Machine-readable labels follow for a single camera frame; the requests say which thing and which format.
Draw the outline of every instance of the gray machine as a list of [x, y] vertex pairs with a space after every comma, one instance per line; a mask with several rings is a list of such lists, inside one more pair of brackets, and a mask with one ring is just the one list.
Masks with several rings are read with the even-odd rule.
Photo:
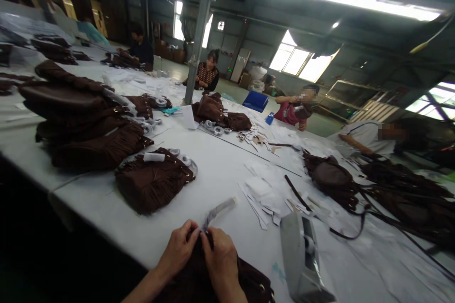
[[312, 222], [300, 213], [281, 219], [281, 246], [289, 294], [297, 303], [329, 303], [335, 297], [319, 275], [319, 255]]

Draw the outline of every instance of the patterned blouse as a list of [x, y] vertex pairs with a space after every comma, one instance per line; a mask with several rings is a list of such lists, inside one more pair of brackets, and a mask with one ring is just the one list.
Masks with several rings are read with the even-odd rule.
[[199, 64], [197, 76], [199, 80], [207, 83], [207, 90], [215, 90], [218, 79], [219, 79], [219, 71], [217, 68], [213, 68], [212, 70], [207, 70], [207, 63], [202, 62]]

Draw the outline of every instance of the bottle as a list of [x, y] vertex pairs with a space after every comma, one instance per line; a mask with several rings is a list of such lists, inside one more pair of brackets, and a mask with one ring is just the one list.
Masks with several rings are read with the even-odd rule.
[[273, 118], [274, 118], [273, 115], [275, 115], [275, 113], [271, 112], [271, 113], [269, 113], [269, 116], [267, 116], [267, 118], [265, 119], [265, 122], [268, 125], [272, 125]]

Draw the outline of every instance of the red shirt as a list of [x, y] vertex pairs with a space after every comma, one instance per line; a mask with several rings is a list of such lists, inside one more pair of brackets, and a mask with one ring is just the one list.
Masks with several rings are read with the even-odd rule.
[[294, 113], [294, 105], [289, 102], [283, 102], [280, 104], [280, 110], [273, 115], [276, 119], [290, 124], [290, 125], [296, 125], [297, 123], [306, 123], [306, 119], [298, 119]]

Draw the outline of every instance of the cable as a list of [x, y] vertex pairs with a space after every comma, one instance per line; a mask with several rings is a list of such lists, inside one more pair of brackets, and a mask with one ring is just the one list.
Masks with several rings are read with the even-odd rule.
[[425, 47], [427, 47], [429, 42], [432, 41], [434, 38], [436, 38], [438, 35], [440, 35], [442, 33], [442, 31], [444, 31], [447, 28], [447, 26], [450, 25], [450, 23], [452, 22], [452, 20], [454, 20], [454, 18], [455, 18], [455, 16], [452, 15], [450, 17], [450, 19], [447, 20], [446, 24], [442, 27], [442, 29], [440, 29], [434, 36], [432, 36], [426, 42], [421, 43], [420, 45], [414, 47], [409, 53], [414, 54], [414, 53], [419, 52], [420, 50], [423, 50]]

